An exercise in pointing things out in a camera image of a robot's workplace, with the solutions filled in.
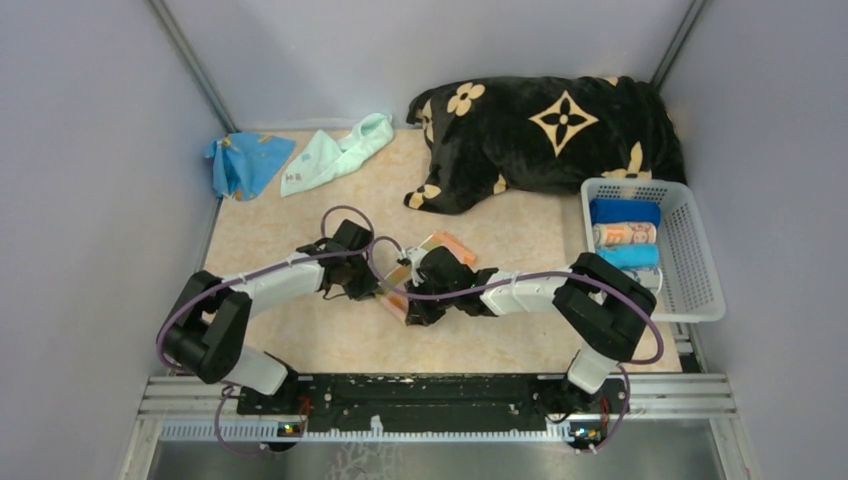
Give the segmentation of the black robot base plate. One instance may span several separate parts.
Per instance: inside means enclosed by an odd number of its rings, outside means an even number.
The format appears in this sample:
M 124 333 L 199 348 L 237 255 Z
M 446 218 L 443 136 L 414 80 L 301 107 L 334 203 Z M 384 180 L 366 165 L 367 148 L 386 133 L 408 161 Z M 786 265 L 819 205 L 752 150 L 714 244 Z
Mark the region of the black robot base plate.
M 281 396 L 245 388 L 236 399 L 240 415 L 292 415 L 314 434 L 536 434 L 610 425 L 625 383 L 613 376 L 587 395 L 560 374 L 314 374 Z

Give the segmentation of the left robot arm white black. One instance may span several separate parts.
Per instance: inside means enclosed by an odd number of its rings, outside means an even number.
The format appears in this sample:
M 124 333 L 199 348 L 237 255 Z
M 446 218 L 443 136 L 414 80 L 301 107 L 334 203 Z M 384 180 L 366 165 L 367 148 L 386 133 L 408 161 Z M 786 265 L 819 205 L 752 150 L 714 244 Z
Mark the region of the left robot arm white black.
M 292 411 L 300 399 L 297 372 L 247 346 L 248 324 L 268 309 L 335 285 L 352 300 L 373 297 L 376 279 L 366 250 L 374 238 L 372 230 L 345 220 L 332 236 L 301 246 L 278 263 L 229 276 L 194 273 L 157 335 L 158 353 L 206 384 L 247 387 L 273 412 Z

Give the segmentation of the mint green towel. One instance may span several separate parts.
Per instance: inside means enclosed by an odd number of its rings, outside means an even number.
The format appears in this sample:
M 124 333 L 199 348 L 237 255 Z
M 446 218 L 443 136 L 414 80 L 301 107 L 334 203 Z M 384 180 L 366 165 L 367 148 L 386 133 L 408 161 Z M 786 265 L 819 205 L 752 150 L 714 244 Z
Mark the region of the mint green towel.
M 394 138 L 392 116 L 373 113 L 335 139 L 318 130 L 281 175 L 282 197 L 302 193 L 360 169 Z

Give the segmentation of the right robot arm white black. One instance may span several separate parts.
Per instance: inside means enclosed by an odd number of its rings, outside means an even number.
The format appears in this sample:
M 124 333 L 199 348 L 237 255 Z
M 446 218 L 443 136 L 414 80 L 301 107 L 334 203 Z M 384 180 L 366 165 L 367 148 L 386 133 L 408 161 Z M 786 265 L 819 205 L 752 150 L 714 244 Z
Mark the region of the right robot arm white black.
M 399 262 L 411 269 L 404 285 L 410 325 L 429 326 L 450 308 L 472 317 L 562 315 L 583 341 L 563 385 L 564 401 L 576 412 L 599 403 L 607 376 L 632 362 L 657 306 L 652 289 L 591 252 L 565 269 L 536 273 L 473 270 L 446 247 L 409 249 Z

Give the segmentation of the orange polka dot towel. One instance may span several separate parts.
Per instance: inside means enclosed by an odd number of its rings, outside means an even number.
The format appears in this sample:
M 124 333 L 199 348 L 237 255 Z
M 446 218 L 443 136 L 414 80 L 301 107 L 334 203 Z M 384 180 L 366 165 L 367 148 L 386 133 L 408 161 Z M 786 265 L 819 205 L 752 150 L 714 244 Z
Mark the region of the orange polka dot towel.
M 447 231 L 435 231 L 419 245 L 406 247 L 403 249 L 403 252 L 426 254 L 437 247 L 447 248 L 462 264 L 467 266 L 473 266 L 478 259 L 478 256 L 475 253 Z M 398 264 L 385 275 L 385 279 L 391 286 L 395 288 L 402 288 L 405 283 L 411 279 L 410 267 Z M 409 306 L 409 300 L 407 298 L 400 294 L 386 290 L 384 287 L 377 292 L 377 298 L 380 303 L 397 319 L 402 322 L 406 322 Z

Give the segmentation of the blue white patterned towel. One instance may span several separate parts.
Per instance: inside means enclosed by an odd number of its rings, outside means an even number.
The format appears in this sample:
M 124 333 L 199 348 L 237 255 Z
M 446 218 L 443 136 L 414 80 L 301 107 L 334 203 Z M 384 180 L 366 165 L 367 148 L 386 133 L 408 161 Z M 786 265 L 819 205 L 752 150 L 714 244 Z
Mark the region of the blue white patterned towel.
M 654 296 L 659 295 L 663 285 L 663 273 L 658 267 L 633 269 L 629 274 Z

